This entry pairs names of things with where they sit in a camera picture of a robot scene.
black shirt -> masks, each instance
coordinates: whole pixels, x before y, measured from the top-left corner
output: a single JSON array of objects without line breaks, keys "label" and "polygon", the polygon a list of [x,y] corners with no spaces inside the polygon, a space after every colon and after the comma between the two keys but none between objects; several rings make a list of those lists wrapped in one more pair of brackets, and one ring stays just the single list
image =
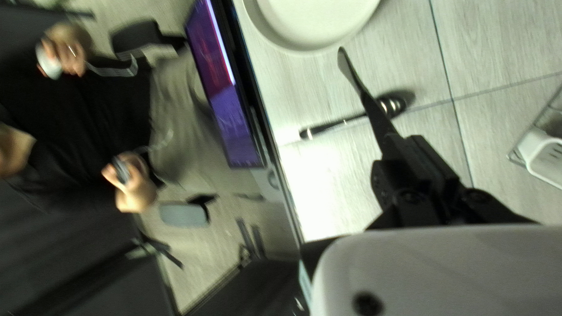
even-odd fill
[{"label": "black shirt", "polygon": [[113,156],[148,145],[149,70],[52,80],[36,63],[30,50],[0,65],[0,121],[37,140],[26,169],[8,182],[48,213],[118,211],[101,170]]}]

white device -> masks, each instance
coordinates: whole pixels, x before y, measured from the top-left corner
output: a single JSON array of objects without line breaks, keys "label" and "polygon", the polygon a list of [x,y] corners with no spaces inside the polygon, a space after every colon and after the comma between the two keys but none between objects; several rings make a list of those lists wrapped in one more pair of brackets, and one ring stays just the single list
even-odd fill
[{"label": "white device", "polygon": [[43,45],[37,44],[35,46],[35,54],[37,55],[37,62],[43,68],[47,76],[53,80],[60,78],[62,74],[62,65],[58,58],[49,58],[45,53]]},{"label": "white device", "polygon": [[562,314],[562,227],[462,225],[336,240],[312,282],[311,316]]},{"label": "white device", "polygon": [[562,189],[562,139],[531,127],[517,149],[527,170],[535,177]]},{"label": "white device", "polygon": [[353,36],[380,0],[244,0],[254,26],[291,51],[316,51]]}]

tv screen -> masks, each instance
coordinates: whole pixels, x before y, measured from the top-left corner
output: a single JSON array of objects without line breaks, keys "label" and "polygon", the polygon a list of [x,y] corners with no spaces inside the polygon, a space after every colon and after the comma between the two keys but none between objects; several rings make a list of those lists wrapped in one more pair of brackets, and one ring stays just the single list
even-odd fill
[{"label": "tv screen", "polygon": [[198,0],[185,32],[231,167],[263,166],[210,0]]}]

tile floor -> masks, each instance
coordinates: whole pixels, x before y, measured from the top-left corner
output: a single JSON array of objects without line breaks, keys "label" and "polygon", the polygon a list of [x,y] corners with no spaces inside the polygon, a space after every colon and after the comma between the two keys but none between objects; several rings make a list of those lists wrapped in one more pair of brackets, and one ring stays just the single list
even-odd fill
[{"label": "tile floor", "polygon": [[[97,26],[87,26],[104,51],[107,30],[148,14],[163,29],[180,31],[190,2],[71,0],[69,7],[97,14]],[[239,10],[248,3],[236,0]],[[339,76],[335,54],[279,51],[258,39],[247,15],[239,15],[264,101],[274,104],[268,110],[284,144],[285,174],[305,238],[360,231],[380,211],[368,183],[370,164],[380,153],[367,122],[294,142],[304,126],[361,111]],[[426,136],[465,184],[488,190],[519,214],[562,223],[562,192],[506,158],[562,83],[562,2],[383,0],[365,29],[343,45],[372,94],[408,88],[418,95],[417,108],[397,119],[400,132]],[[229,212],[244,207],[217,207],[229,228],[216,231],[159,229],[155,215],[149,218],[155,223],[150,229],[177,241],[179,256],[188,261],[189,271],[172,278],[180,308],[235,262],[232,252],[210,249],[237,244],[218,231],[234,234],[235,215]]]}]

person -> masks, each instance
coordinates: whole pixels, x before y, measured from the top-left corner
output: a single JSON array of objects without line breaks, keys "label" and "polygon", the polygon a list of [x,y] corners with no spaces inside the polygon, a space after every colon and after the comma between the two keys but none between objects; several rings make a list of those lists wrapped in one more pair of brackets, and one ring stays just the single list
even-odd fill
[{"label": "person", "polygon": [[[82,28],[59,23],[41,42],[61,61],[63,76],[48,78],[35,49],[0,65],[0,177],[47,213],[138,213],[149,208],[162,182],[148,155],[136,148],[151,137],[150,73],[138,60],[135,76],[101,76],[88,64],[118,64],[91,53]],[[111,159],[130,179],[121,184]]]}]

